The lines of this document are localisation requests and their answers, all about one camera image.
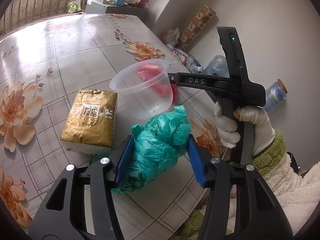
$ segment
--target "cork lid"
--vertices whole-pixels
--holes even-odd
[[[287,91],[287,89],[285,88],[284,84],[282,83],[281,79],[278,79],[278,83],[279,83],[280,87],[283,89],[283,91],[287,94],[288,91]]]

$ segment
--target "gloved hand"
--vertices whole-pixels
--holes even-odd
[[[214,105],[214,114],[218,124],[217,132],[221,137],[221,144],[230,149],[236,146],[240,140],[240,134],[236,132],[236,121],[222,114],[222,108],[217,102]],[[257,106],[245,106],[233,112],[240,121],[251,122],[255,125],[255,137],[252,156],[267,148],[275,138],[275,130],[271,127],[269,116],[262,108]]]

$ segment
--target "gold tissue package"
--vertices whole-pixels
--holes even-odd
[[[60,136],[68,150],[105,154],[113,148],[118,94],[82,89],[78,91]]]

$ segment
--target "balcony railing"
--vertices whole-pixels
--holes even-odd
[[[31,21],[68,13],[71,0],[12,0],[0,20],[0,39]]]

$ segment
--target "green plastic bag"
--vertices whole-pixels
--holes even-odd
[[[174,167],[186,154],[191,125],[184,106],[150,118],[145,126],[131,127],[135,145],[124,182],[115,193],[125,194],[148,185],[161,173]]]

